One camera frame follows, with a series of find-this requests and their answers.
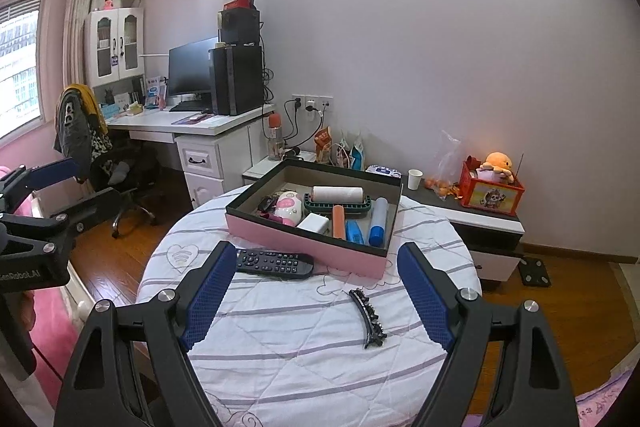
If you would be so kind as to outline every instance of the orange plush toy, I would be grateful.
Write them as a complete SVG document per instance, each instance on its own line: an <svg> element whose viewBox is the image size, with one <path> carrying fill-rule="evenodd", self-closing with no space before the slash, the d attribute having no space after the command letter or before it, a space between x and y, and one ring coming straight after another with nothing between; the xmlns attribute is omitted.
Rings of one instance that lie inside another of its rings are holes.
<svg viewBox="0 0 640 427"><path fill-rule="evenodd" d="M513 174L511 168L513 162L506 155L501 152L492 152L486 157L484 163L480 166L483 171L493 171L500 174L500 178L504 178L508 183L513 183Z"/></svg>

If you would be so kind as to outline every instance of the cartoon panda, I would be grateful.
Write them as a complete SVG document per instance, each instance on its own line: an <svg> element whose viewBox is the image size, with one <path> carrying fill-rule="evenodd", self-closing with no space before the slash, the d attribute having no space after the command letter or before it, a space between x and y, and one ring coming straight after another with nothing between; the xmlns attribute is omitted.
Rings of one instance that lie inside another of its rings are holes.
<svg viewBox="0 0 640 427"><path fill-rule="evenodd" d="M480 200L480 204L486 208L500 208L500 205L506 197L507 196L502 194L498 188L494 188L494 190L489 190L489 192L484 195L484 198Z"/></svg>

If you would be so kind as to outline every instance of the monitor stand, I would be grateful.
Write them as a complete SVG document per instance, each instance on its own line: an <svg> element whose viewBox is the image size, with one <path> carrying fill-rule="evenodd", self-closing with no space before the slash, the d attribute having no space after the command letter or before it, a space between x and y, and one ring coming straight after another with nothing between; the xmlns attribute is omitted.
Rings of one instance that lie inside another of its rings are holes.
<svg viewBox="0 0 640 427"><path fill-rule="evenodd" d="M177 111L202 111L206 114L213 113L213 103L211 100L210 92L203 92L198 94L198 98L196 100L184 100L180 102L178 105L174 105L169 112L177 112Z"/></svg>

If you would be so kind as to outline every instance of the remote control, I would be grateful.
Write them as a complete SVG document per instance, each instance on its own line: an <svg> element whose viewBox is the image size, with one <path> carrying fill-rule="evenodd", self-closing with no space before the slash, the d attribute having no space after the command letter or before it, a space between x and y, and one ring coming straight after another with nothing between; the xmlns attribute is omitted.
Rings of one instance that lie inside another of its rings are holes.
<svg viewBox="0 0 640 427"><path fill-rule="evenodd" d="M237 271L274 275L281 279L306 279L314 270L314 258L304 253L238 248Z"/></svg>

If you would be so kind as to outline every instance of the blue textured pad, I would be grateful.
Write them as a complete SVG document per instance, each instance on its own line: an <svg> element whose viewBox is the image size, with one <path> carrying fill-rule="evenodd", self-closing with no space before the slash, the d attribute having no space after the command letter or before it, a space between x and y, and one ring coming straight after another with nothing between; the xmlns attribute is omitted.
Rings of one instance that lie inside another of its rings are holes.
<svg viewBox="0 0 640 427"><path fill-rule="evenodd" d="M187 307L186 326L180 343L186 351L207 335L229 283L236 273L238 254L233 245L225 247Z"/></svg>
<svg viewBox="0 0 640 427"><path fill-rule="evenodd" d="M449 351L454 342L449 330L449 310L405 245L398 250L398 274L429 338Z"/></svg>

